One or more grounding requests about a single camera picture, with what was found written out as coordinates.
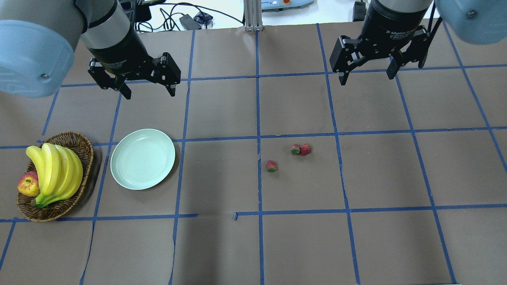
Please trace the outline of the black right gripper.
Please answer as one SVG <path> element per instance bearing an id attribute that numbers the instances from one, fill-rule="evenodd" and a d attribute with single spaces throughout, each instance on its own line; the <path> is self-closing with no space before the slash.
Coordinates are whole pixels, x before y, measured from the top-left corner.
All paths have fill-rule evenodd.
<path id="1" fill-rule="evenodd" d="M 339 36 L 329 62 L 347 83 L 350 72 L 369 60 L 388 56 L 388 79 L 394 79 L 401 67 L 423 60 L 429 49 L 430 34 L 422 22 L 422 2 L 370 2 L 358 38 Z"/>

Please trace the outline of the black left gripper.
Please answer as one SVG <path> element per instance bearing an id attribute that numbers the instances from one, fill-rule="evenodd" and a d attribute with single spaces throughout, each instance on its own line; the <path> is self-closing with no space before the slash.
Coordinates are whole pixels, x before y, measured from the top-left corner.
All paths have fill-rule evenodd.
<path id="1" fill-rule="evenodd" d="M 132 91 L 127 80 L 148 80 L 165 85 L 171 97 L 175 96 L 176 85 L 181 83 L 181 70 L 168 52 L 160 58 L 152 58 L 133 29 L 111 47 L 96 48 L 86 45 L 93 55 L 88 74 L 101 89 L 113 89 L 127 100 Z"/>

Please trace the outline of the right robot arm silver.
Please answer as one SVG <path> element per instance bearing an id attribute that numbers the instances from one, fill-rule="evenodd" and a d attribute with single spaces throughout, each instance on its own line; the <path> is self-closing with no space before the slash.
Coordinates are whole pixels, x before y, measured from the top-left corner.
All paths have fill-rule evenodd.
<path id="1" fill-rule="evenodd" d="M 440 25 L 449 24 L 469 44 L 506 38 L 505 0 L 371 0 L 357 38 L 337 38 L 329 62 L 345 85 L 349 73 L 370 60 L 390 58 L 393 79 L 407 63 L 424 67 Z"/>

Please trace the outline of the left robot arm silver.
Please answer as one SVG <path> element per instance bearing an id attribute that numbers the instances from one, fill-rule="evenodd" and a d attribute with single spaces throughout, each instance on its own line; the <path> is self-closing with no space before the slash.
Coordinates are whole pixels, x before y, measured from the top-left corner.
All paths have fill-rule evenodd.
<path id="1" fill-rule="evenodd" d="M 127 81 L 163 85 L 171 96 L 181 70 L 164 52 L 153 58 L 117 0 L 2 0 L 0 88 L 44 97 L 57 92 L 82 42 L 92 54 L 88 74 L 101 89 L 130 99 Z"/>

